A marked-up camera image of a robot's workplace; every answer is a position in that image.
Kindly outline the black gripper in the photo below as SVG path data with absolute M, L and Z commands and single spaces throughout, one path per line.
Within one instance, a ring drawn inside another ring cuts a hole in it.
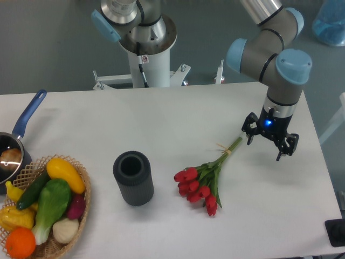
M 273 141 L 278 148 L 276 161 L 282 156 L 292 156 L 299 141 L 298 134 L 287 132 L 293 112 L 294 106 L 278 104 L 264 105 L 259 118 L 251 112 L 241 128 L 247 137 L 247 145 L 252 143 L 254 136 L 261 135 Z

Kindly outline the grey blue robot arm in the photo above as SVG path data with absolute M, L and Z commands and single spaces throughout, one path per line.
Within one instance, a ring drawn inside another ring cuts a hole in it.
M 249 114 L 242 126 L 247 138 L 261 135 L 274 142 L 279 156 L 292 155 L 299 136 L 288 125 L 312 68 L 311 57 L 292 42 L 301 32 L 300 12 L 280 1 L 242 1 L 260 29 L 253 40 L 236 39 L 226 64 L 267 86 L 260 116 Z M 170 49 L 177 38 L 175 23 L 161 11 L 160 1 L 102 1 L 91 19 L 108 40 L 127 52 L 135 88 L 172 87 L 183 79 L 170 72 Z

